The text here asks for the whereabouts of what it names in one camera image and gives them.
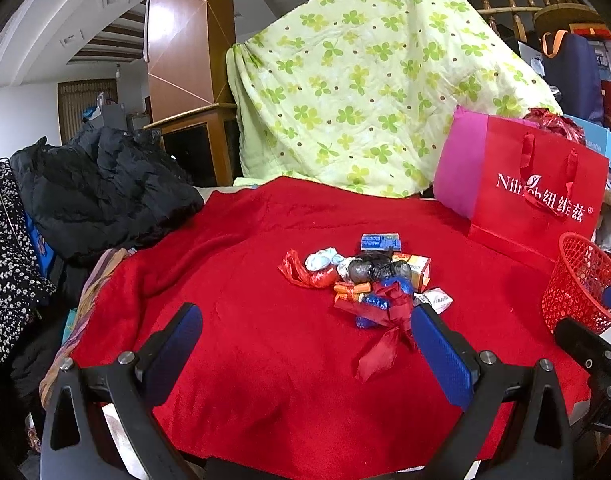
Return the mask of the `brown wooden pillar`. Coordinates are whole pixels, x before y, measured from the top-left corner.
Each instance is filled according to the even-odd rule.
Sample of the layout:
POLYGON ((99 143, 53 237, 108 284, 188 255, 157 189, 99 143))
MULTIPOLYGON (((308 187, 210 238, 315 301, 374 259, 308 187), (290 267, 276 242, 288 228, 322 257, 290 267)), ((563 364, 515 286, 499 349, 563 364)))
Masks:
POLYGON ((146 66, 153 120, 231 103, 225 54, 233 0, 147 0, 146 66))

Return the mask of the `red ribbon wrapper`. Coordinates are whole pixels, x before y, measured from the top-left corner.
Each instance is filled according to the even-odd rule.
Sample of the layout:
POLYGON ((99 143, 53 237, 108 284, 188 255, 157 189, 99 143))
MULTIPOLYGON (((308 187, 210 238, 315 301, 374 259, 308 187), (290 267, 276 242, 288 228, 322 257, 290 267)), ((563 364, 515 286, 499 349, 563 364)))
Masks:
POLYGON ((355 378, 367 382, 374 375, 393 367, 399 353, 400 342, 406 342, 413 351, 416 342, 412 336, 411 316, 414 310, 413 297, 401 294, 398 284, 387 287, 385 292, 392 299, 388 310, 379 310, 361 301, 334 302, 336 309, 348 312, 359 318, 366 318, 385 331, 356 364, 355 378))

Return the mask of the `red blanket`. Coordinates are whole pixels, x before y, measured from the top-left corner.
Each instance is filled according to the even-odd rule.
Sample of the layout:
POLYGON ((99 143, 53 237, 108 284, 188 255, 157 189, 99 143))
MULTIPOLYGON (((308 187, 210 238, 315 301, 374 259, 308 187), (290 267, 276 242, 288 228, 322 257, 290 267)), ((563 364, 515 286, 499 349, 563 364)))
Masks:
POLYGON ((589 397, 586 374, 543 322, 545 274, 471 240, 468 222, 434 200, 290 178, 211 195, 182 228, 124 260, 74 360, 108 364, 192 302, 202 336, 155 412, 181 451, 295 479, 424 465, 459 416, 424 358, 400 342, 389 370, 360 382, 357 361, 379 330, 360 330, 331 290, 298 287, 278 269, 289 250, 350 255, 363 234, 380 232, 430 259, 430 283, 452 298, 445 322, 473 348, 509 364, 549 359, 568 405, 589 397))

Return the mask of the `red white orange carton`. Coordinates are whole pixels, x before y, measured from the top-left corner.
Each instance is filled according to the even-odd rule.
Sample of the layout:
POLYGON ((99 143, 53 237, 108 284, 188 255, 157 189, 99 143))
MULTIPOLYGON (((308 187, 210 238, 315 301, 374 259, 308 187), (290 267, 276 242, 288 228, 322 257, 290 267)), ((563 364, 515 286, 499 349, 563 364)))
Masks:
POLYGON ((430 263, 431 259, 424 256, 395 252, 392 261, 404 261, 411 269, 411 283, 417 292, 424 292, 430 282, 430 263))

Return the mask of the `black white floral garment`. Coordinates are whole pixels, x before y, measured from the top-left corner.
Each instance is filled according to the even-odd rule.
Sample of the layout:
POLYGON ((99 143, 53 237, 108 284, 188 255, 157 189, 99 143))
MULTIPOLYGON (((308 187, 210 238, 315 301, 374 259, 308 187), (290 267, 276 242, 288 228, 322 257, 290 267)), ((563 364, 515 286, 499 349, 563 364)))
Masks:
POLYGON ((54 292, 40 271, 10 161, 0 158, 0 362, 54 292))

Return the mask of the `striped colourful cloth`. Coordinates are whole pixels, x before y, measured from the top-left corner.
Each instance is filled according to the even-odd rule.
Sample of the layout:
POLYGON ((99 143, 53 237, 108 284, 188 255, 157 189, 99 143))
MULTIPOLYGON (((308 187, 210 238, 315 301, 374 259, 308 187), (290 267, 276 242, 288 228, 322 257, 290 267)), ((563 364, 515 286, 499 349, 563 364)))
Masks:
POLYGON ((71 321, 66 323, 66 335, 63 338, 62 345, 56 352, 52 365, 40 382, 40 400, 44 408, 48 408, 48 402, 50 402, 60 367, 78 346, 85 327, 89 323, 98 294, 109 281, 109 278, 112 277, 118 266, 120 266, 120 263, 134 255, 135 252, 134 248, 108 249, 100 257, 100 260, 97 261, 96 266, 94 266, 91 275, 83 285, 78 307, 74 310, 74 316, 71 321))

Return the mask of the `black plastic bag ball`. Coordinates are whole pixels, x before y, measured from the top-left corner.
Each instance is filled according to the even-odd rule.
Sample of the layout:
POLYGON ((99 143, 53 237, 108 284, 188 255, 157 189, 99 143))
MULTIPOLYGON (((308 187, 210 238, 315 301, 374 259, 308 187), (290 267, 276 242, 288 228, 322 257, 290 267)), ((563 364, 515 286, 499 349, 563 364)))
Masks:
POLYGON ((382 282, 388 278, 412 281, 412 269, 404 260, 393 260, 391 252, 363 252, 348 264, 348 278, 352 283, 382 282))

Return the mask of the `black puffy jacket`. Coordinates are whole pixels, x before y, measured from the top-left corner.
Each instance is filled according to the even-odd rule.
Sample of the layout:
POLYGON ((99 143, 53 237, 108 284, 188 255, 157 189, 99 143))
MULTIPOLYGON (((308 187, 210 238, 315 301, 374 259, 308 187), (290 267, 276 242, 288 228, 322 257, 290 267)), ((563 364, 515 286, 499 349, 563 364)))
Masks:
POLYGON ((110 248, 155 245, 204 201, 157 130, 84 128, 10 158, 25 210, 57 255, 83 266, 110 248))

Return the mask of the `red paper gift bag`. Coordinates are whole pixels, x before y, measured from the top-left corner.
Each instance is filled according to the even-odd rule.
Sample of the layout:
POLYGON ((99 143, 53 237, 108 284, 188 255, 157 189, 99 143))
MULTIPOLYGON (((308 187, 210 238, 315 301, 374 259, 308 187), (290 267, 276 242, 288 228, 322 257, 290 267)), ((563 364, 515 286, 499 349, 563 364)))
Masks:
POLYGON ((609 161, 559 134, 491 116, 469 237, 544 273, 568 232, 597 225, 609 161))

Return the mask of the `blue plastic bag ball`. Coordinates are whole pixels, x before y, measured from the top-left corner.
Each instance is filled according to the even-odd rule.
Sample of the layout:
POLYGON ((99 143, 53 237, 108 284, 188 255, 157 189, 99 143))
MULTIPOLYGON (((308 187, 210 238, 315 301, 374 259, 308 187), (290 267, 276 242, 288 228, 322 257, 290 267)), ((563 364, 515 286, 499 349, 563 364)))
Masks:
POLYGON ((362 292, 359 296, 362 304, 369 304, 372 307, 376 307, 379 310, 388 310, 391 307, 392 299, 385 292, 387 287, 391 287, 393 284, 399 285, 401 294, 412 298, 415 292, 412 282, 408 278, 402 278, 402 276, 391 276, 391 278, 385 278, 383 281, 375 283, 371 292, 362 292))

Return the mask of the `woven straw hat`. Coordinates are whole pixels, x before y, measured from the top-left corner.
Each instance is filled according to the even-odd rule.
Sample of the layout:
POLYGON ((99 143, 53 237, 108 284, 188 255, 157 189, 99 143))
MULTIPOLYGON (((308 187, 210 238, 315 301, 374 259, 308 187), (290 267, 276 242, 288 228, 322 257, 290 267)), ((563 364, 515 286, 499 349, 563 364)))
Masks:
POLYGON ((541 38, 547 32, 570 30, 571 24, 604 23, 605 20, 592 8, 582 3, 556 3, 537 11, 533 17, 533 27, 541 38))

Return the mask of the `crumpled red foil bag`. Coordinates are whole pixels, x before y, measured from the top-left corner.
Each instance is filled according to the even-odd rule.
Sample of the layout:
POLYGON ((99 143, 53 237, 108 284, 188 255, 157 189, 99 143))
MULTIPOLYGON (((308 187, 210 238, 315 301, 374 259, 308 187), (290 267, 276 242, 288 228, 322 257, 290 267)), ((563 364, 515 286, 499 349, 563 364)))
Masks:
POLYGON ((585 144, 585 134, 580 126, 568 117, 552 112, 547 107, 531 107, 523 119, 541 129, 559 134, 571 142, 585 144))

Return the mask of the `orange wrapper scrap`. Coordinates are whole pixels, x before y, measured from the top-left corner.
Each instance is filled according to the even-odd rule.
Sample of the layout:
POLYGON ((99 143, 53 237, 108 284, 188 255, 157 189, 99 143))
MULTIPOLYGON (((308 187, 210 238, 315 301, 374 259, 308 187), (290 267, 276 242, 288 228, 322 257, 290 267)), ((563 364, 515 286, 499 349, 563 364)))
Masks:
POLYGON ((336 294, 335 301, 361 301, 362 298, 371 292, 371 283, 353 284, 347 282, 337 282, 334 285, 336 294))

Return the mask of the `blue silver toothpaste box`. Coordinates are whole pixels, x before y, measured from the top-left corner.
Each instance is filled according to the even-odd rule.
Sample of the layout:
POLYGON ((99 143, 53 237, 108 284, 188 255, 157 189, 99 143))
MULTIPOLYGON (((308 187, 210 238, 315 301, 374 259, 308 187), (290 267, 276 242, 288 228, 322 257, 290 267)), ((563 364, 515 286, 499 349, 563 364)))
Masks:
POLYGON ((361 252, 402 252, 398 233, 364 233, 360 243, 361 252))

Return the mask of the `white paper packet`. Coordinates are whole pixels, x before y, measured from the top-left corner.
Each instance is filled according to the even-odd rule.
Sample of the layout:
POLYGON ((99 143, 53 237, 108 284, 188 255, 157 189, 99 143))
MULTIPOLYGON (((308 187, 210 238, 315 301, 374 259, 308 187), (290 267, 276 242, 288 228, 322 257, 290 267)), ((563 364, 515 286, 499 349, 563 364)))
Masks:
POLYGON ((442 314, 453 304, 453 298, 441 288, 427 289, 414 295, 414 304, 429 304, 437 314, 442 314))

